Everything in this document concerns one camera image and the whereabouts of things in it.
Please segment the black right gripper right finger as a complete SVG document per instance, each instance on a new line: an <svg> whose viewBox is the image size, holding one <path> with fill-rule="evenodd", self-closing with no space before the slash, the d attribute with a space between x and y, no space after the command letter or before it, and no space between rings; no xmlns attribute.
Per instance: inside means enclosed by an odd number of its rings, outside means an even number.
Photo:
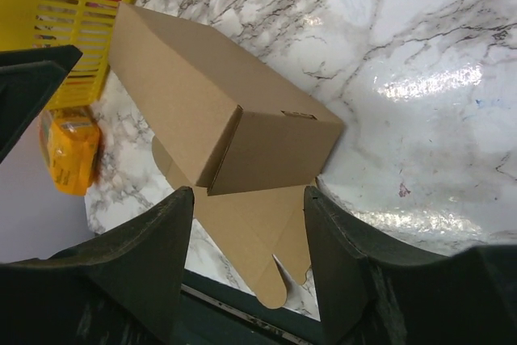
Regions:
<svg viewBox="0 0 517 345"><path fill-rule="evenodd" d="M401 242L315 187L304 215L328 344L513 344L516 248L453 256Z"/></svg>

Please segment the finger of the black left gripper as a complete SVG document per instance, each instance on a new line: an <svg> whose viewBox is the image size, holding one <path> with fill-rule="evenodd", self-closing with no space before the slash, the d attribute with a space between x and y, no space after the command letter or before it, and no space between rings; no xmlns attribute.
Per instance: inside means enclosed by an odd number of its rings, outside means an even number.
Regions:
<svg viewBox="0 0 517 345"><path fill-rule="evenodd" d="M81 58L81 50L73 45L1 52L1 76L50 74L64 78Z"/></svg>
<svg viewBox="0 0 517 345"><path fill-rule="evenodd" d="M55 61L1 68L1 159L56 92L68 70Z"/></svg>

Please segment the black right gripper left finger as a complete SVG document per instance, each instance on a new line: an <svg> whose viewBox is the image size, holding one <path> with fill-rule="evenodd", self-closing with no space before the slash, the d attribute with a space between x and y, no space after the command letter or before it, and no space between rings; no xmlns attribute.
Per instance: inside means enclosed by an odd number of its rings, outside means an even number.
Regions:
<svg viewBox="0 0 517 345"><path fill-rule="evenodd" d="M4 344L172 344L193 220L181 187L48 259L1 266Z"/></svg>

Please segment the brown cardboard box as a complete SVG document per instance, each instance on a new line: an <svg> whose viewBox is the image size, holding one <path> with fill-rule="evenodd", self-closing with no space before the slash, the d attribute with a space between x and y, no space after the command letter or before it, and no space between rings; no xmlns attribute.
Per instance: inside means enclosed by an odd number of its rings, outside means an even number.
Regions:
<svg viewBox="0 0 517 345"><path fill-rule="evenodd" d="M311 261L303 216L343 121L217 29L121 3L108 62L153 130L172 187L270 309L303 284Z"/></svg>

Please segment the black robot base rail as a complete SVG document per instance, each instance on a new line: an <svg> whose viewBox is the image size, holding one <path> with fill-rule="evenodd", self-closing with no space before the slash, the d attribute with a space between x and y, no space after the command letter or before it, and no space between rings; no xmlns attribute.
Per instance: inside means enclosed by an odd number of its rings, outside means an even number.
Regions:
<svg viewBox="0 0 517 345"><path fill-rule="evenodd" d="M176 344L323 344L320 322L268 309L249 293L192 271L183 273Z"/></svg>

